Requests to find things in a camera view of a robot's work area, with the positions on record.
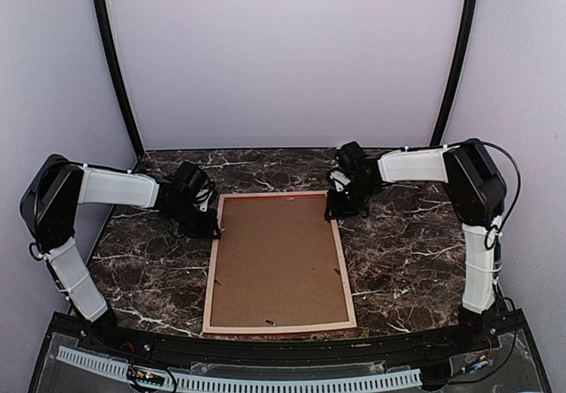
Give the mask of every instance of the gray wall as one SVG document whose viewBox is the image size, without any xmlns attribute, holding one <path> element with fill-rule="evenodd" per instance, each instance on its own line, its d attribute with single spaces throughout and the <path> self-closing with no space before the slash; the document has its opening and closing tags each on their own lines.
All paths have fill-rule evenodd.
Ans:
<svg viewBox="0 0 566 393">
<path fill-rule="evenodd" d="M 521 166 L 502 286 L 525 309 L 553 387 L 564 391 L 566 0 L 478 0 L 446 139 L 469 136 L 500 144 Z M 498 161 L 513 194 L 515 175 Z"/>
<path fill-rule="evenodd" d="M 43 335 L 65 300 L 31 236 L 19 200 L 52 152 L 131 167 L 134 153 L 113 93 L 92 0 L 0 0 L 0 390 L 27 391 Z M 107 207 L 81 209 L 84 257 Z"/>
<path fill-rule="evenodd" d="M 148 149 L 426 144 L 463 0 L 108 0 Z"/>
</svg>

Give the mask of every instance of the white cable tray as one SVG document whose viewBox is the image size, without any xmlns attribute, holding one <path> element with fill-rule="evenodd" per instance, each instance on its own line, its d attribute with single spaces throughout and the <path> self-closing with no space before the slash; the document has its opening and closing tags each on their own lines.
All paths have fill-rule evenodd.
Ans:
<svg viewBox="0 0 566 393">
<path fill-rule="evenodd" d="M 105 358 L 60 346 L 57 360 L 106 378 L 130 382 L 126 378 L 128 363 L 121 358 Z M 148 369 L 144 366 L 136 365 L 136 367 Z M 172 380 L 167 372 L 154 369 L 151 369 L 151 371 L 165 378 L 164 385 L 157 386 L 149 382 L 138 381 L 140 385 L 161 389 L 161 391 L 172 391 Z M 177 391 L 179 393 L 374 393 L 422 385 L 419 369 L 391 374 L 314 381 L 235 380 L 177 373 L 173 370 L 172 374 L 177 380 Z"/>
</svg>

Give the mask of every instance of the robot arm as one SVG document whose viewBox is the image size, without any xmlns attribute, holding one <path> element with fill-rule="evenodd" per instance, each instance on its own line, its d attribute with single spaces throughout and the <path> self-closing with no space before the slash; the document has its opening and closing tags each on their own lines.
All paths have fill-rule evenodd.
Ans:
<svg viewBox="0 0 566 393">
<path fill-rule="evenodd" d="M 79 204 L 122 204 L 156 208 L 179 222 L 192 238 L 219 238 L 217 213 L 208 204 L 218 196 L 214 183 L 195 165 L 183 163 L 168 181 L 50 156 L 20 203 L 20 213 L 57 284 L 80 315 L 91 323 L 115 319 L 94 284 L 75 242 Z"/>
<path fill-rule="evenodd" d="M 463 308 L 481 314 L 495 301 L 493 283 L 500 270 L 496 229 L 501 226 L 506 185 L 485 147 L 469 140 L 454 147 L 409 148 L 368 158 L 357 143 L 336 154 L 340 169 L 329 173 L 326 218 L 367 213 L 369 198 L 397 181 L 439 181 L 462 222 L 466 242 Z"/>
</svg>

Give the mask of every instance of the wire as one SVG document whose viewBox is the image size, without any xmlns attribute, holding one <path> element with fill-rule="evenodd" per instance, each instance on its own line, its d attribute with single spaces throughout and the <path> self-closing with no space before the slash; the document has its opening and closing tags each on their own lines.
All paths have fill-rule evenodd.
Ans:
<svg viewBox="0 0 566 393">
<path fill-rule="evenodd" d="M 499 366 L 497 366 L 491 373 L 484 375 L 483 377 L 477 378 L 476 380 L 468 380 L 468 381 L 452 381 L 454 378 L 459 377 L 460 375 L 464 375 L 465 373 L 463 373 L 462 371 L 459 371 L 456 374 L 450 375 L 448 378 L 445 378 L 443 380 L 436 380 L 436 381 L 431 381 L 431 380 L 425 380 L 422 379 L 421 381 L 423 382 L 423 384 L 428 384 L 428 385 L 440 385 L 440 384 L 447 384 L 447 385 L 458 385 L 458 384 L 475 384 L 476 382 L 481 382 L 483 380 L 488 379 L 489 377 L 491 377 L 492 375 L 498 373 L 511 359 L 511 356 L 513 356 L 513 351 L 515 350 L 516 347 L 516 339 L 519 333 L 519 324 L 518 324 L 518 317 L 517 317 L 517 311 L 516 311 L 516 307 L 515 307 L 515 302 L 513 301 L 512 298 L 510 297 L 504 297 L 504 296 L 500 296 L 500 291 L 496 290 L 496 294 L 498 294 L 498 297 L 500 300 L 504 300 L 506 302 L 509 302 L 509 304 L 511 304 L 511 309 L 513 310 L 513 313 L 515 315 L 515 331 L 513 334 L 513 343 L 511 344 L 511 349 L 509 350 L 509 353 L 507 354 L 507 357 L 503 360 L 503 362 L 501 362 L 499 364 Z"/>
<path fill-rule="evenodd" d="M 132 367 L 132 369 L 134 371 L 138 370 L 138 368 L 136 368 L 135 366 L 130 364 L 130 367 Z M 140 393 L 150 393 L 150 392 L 156 392 L 156 391 L 160 391 L 161 389 L 152 389 L 152 388 L 147 388 L 147 387 L 143 387 L 140 385 L 140 383 L 135 379 L 135 377 L 132 378 L 132 383 L 134 384 L 134 386 L 136 387 L 133 388 L 132 386 L 130 386 L 130 389 L 133 391 L 137 391 Z"/>
<path fill-rule="evenodd" d="M 489 352 L 487 352 L 487 353 L 491 355 L 491 353 L 493 351 L 493 342 L 491 341 L 491 339 L 487 335 L 484 338 L 486 339 L 487 343 L 489 344 Z"/>
<path fill-rule="evenodd" d="M 130 348 L 130 350 L 132 351 L 132 353 L 135 353 L 135 347 L 133 344 L 131 344 L 130 342 L 124 342 L 124 345 L 126 345 L 127 347 Z"/>
<path fill-rule="evenodd" d="M 158 364 L 155 360 L 152 360 L 150 358 L 145 358 L 143 356 L 135 355 L 135 354 L 129 353 L 127 351 L 119 351 L 119 350 L 114 349 L 111 346 L 105 344 L 102 340 L 100 340 L 100 338 L 98 338 L 98 335 L 96 335 L 94 333 L 94 331 L 92 330 L 92 328 L 88 324 L 88 321 L 86 321 L 84 316 L 82 316 L 82 314 L 78 311 L 78 309 L 74 305 L 73 301 L 71 301 L 70 303 L 71 303 L 71 306 L 74 309 L 75 314 L 79 317 L 80 320 L 82 320 L 82 322 L 85 326 L 85 329 L 88 332 L 88 335 L 90 335 L 90 338 L 92 338 L 95 341 L 95 343 L 97 343 L 99 346 L 103 347 L 107 351 L 111 352 L 112 354 L 128 356 L 132 360 L 130 365 L 132 365 L 135 362 L 135 360 L 138 360 L 138 361 L 141 360 L 141 361 L 143 361 L 143 362 L 145 362 L 145 363 L 147 363 L 147 364 L 149 364 L 149 365 L 151 365 L 151 366 L 153 366 L 157 369 L 161 369 L 161 370 L 165 371 L 167 373 L 167 375 L 169 375 L 169 377 L 171 378 L 171 382 L 173 384 L 172 393 L 177 392 L 177 379 L 175 378 L 175 376 L 173 375 L 173 373 L 171 372 L 171 370 L 168 367 L 163 366 L 161 364 Z"/>
<path fill-rule="evenodd" d="M 27 246 L 27 249 L 29 250 L 29 254 L 33 260 L 35 260 L 36 262 L 41 262 L 43 260 L 42 255 L 40 254 L 39 256 L 35 256 L 33 250 L 34 247 L 37 249 L 37 243 L 30 243 L 29 246 Z"/>
<path fill-rule="evenodd" d="M 516 202 L 519 199 L 519 194 L 521 192 L 521 188 L 522 188 L 522 185 L 523 185 L 521 170 L 519 169 L 519 165 L 517 164 L 517 162 L 515 161 L 513 156 L 511 156 L 511 154 L 507 150 L 505 150 L 503 147 L 501 147 L 501 146 L 499 146 L 495 143 L 488 143 L 486 141 L 480 141 L 479 139 L 469 139 L 467 141 L 461 141 L 459 143 L 450 143 L 448 145 L 439 145 L 439 146 L 432 146 L 432 147 L 401 148 L 401 150 L 405 150 L 405 151 L 407 151 L 407 150 L 437 150 L 437 149 L 445 148 L 445 147 L 448 147 L 448 148 L 460 147 L 460 146 L 466 145 L 466 144 L 477 144 L 477 145 L 483 145 L 485 147 L 493 148 L 494 150 L 497 150 L 500 153 L 502 153 L 511 162 L 511 164 L 515 168 L 515 173 L 516 173 L 515 197 L 513 198 L 513 201 L 511 202 L 511 206 L 509 207 L 509 210 L 507 210 L 507 212 L 505 213 L 505 216 L 503 217 L 503 219 L 501 221 L 501 225 L 500 226 L 497 226 L 497 225 L 490 226 L 490 228 L 487 230 L 486 238 L 484 239 L 484 246 L 486 247 L 486 249 L 492 250 L 497 245 L 497 243 L 499 242 L 500 233 L 502 232 L 503 227 L 505 227 L 505 224 L 509 220 L 509 216 L 511 215 L 511 213 L 515 209 Z M 489 236 L 492 234 L 493 231 L 495 231 L 495 239 L 493 240 L 493 242 L 491 244 L 488 244 Z"/>
</svg>

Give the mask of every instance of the dark marble surface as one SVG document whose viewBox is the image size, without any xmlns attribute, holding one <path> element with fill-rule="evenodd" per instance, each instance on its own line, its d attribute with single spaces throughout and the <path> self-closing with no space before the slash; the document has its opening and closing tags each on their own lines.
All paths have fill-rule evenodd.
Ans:
<svg viewBox="0 0 566 393">
<path fill-rule="evenodd" d="M 138 172 L 163 178 L 185 160 L 205 169 L 220 194 L 321 190 L 328 189 L 333 150 L 156 151 Z M 439 184 L 393 185 L 371 200 L 367 219 L 342 221 L 340 236 L 358 329 L 306 339 L 392 335 L 457 322 L 463 234 Z M 200 336 L 210 247 L 211 241 L 176 237 L 175 226 L 155 211 L 119 206 L 89 267 L 120 325 Z"/>
</svg>

